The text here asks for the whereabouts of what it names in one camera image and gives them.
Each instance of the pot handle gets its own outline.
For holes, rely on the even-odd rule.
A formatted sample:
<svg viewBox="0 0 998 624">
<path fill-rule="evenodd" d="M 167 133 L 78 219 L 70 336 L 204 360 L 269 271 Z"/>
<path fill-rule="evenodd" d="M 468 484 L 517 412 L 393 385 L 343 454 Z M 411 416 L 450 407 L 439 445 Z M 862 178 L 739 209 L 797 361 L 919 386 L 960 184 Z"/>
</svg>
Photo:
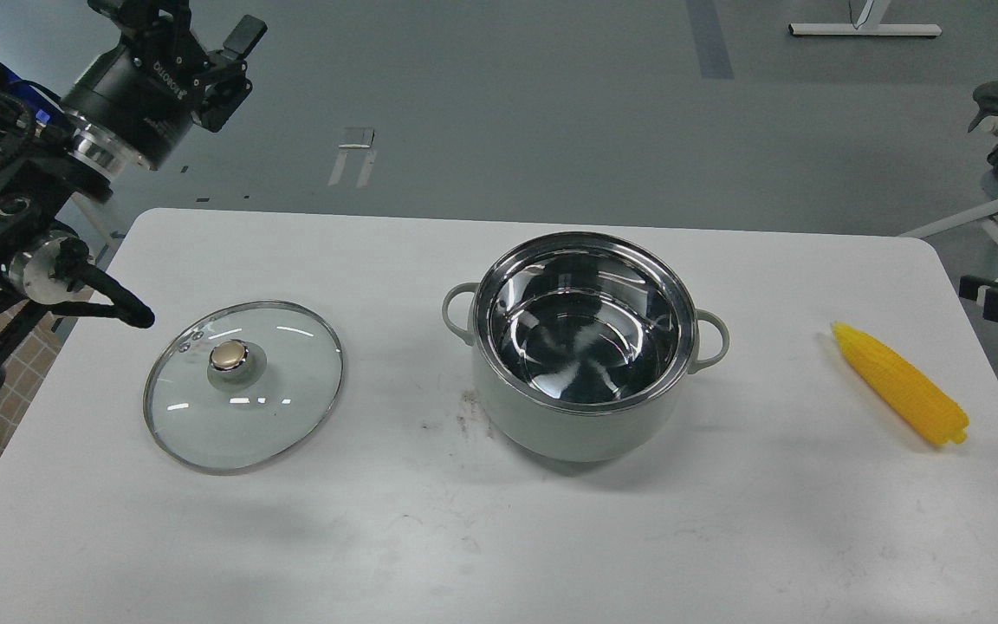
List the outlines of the pot handle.
<svg viewBox="0 0 998 624">
<path fill-rule="evenodd" d="M 718 350 L 716 355 L 711 356 L 706 360 L 696 360 L 692 362 L 690 368 L 688 368 L 688 373 L 694 373 L 696 371 L 702 371 L 706 367 L 713 367 L 718 362 L 720 362 L 726 356 L 726 352 L 729 351 L 729 329 L 726 328 L 726 323 L 722 322 L 720 317 L 712 315 L 712 313 L 706 311 L 706 309 L 697 309 L 696 319 L 699 321 L 706 321 L 714 325 L 714 328 L 718 330 L 718 335 L 722 337 L 722 348 Z"/>
<path fill-rule="evenodd" d="M 460 340 L 463 340 L 464 344 L 467 344 L 468 347 L 475 344 L 476 337 L 472 335 L 472 332 L 464 330 L 464 328 L 457 327 L 456 323 L 449 319 L 449 304 L 451 304 L 452 300 L 456 299 L 458 295 L 464 295 L 466 292 L 475 293 L 476 287 L 479 287 L 479 285 L 479 282 L 467 282 L 457 285 L 456 287 L 452 287 L 449 291 L 449 295 L 444 296 L 444 302 L 441 303 L 441 319 L 444 320 L 444 326 L 449 328 L 450 332 L 455 333 L 455 335 L 460 337 Z"/>
</svg>

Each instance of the white pot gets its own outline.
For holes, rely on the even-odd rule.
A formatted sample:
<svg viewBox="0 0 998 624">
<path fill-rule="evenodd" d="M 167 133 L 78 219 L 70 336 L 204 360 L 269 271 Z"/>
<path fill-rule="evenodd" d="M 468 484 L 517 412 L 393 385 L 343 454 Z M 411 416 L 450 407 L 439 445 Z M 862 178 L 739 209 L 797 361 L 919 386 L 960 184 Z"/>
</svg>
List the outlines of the white pot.
<svg viewBox="0 0 998 624">
<path fill-rule="evenodd" d="M 449 319 L 449 304 L 463 293 L 474 293 L 467 328 Z M 725 323 L 694 308 L 668 266 L 602 234 L 520 245 L 481 282 L 451 289 L 441 312 L 472 347 L 472 380 L 491 422 L 563 461 L 637 449 L 676 410 L 683 376 L 729 348 Z M 697 358 L 698 321 L 722 337 L 712 358 Z"/>
</svg>

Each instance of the toy corn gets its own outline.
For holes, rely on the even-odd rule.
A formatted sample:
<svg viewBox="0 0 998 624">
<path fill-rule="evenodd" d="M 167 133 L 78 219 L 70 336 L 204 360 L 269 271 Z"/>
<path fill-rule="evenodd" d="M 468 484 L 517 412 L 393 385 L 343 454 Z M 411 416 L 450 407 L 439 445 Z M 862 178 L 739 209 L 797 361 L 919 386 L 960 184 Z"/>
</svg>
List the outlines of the toy corn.
<svg viewBox="0 0 998 624">
<path fill-rule="evenodd" d="M 875 337 L 847 324 L 832 323 L 831 330 L 857 374 L 919 435 L 934 444 L 965 441 L 968 416 L 918 368 Z"/>
</svg>

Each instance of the pot lid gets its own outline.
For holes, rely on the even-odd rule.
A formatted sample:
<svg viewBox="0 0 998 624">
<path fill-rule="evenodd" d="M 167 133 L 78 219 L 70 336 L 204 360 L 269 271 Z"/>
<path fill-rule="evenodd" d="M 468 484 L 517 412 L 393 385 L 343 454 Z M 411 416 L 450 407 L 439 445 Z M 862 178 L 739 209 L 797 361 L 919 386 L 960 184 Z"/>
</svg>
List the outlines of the pot lid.
<svg viewBox="0 0 998 624">
<path fill-rule="evenodd" d="M 343 352 L 309 309 L 253 301 L 219 309 L 179 333 L 144 395 L 162 449 L 203 471 L 258 465 L 306 438 L 333 407 Z"/>
</svg>

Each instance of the gray floor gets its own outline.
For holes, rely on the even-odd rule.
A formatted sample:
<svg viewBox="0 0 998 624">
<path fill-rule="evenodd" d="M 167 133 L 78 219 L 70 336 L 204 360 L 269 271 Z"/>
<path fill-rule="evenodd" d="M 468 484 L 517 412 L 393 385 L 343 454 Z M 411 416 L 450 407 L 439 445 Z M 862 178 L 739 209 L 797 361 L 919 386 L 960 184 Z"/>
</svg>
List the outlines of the gray floor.
<svg viewBox="0 0 998 624">
<path fill-rule="evenodd" d="M 81 4 L 0 3 L 0 60 L 67 91 L 116 39 Z M 788 35 L 846 21 L 840 0 L 193 8 L 209 47 L 244 12 L 269 24 L 253 94 L 161 171 L 123 174 L 122 220 L 169 205 L 890 236 L 986 201 L 993 141 L 965 129 L 973 88 L 998 80 L 998 1 L 892 5 L 888 23 L 938 23 L 935 40 Z M 327 184 L 347 126 L 376 127 L 365 188 L 360 158 Z M 952 276 L 998 274 L 973 228 L 931 243 Z M 998 371 L 998 327 L 974 325 Z"/>
</svg>

